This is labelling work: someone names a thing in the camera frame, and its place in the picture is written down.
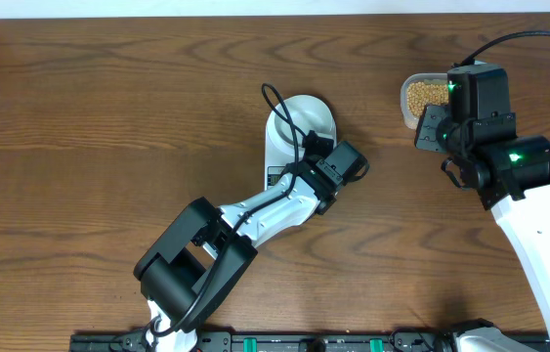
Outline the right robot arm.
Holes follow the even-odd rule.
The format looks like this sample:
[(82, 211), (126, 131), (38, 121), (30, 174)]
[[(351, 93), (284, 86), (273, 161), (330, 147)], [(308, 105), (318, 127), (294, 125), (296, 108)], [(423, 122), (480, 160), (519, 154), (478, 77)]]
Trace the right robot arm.
[(525, 272), (550, 343), (550, 141), (518, 135), (501, 66), (459, 66), (429, 81), (447, 100), (424, 107), (414, 145), (444, 154), (442, 172), (491, 212)]

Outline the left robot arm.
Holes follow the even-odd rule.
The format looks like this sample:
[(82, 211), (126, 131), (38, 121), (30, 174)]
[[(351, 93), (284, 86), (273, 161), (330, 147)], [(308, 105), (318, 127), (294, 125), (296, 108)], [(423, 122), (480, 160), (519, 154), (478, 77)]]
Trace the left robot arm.
[(367, 159), (350, 143), (306, 147), (281, 167), (274, 185), (237, 203), (188, 204), (137, 262), (133, 274), (148, 301), (149, 351), (190, 351), (196, 330), (223, 303), (258, 253), (278, 233), (324, 214)]

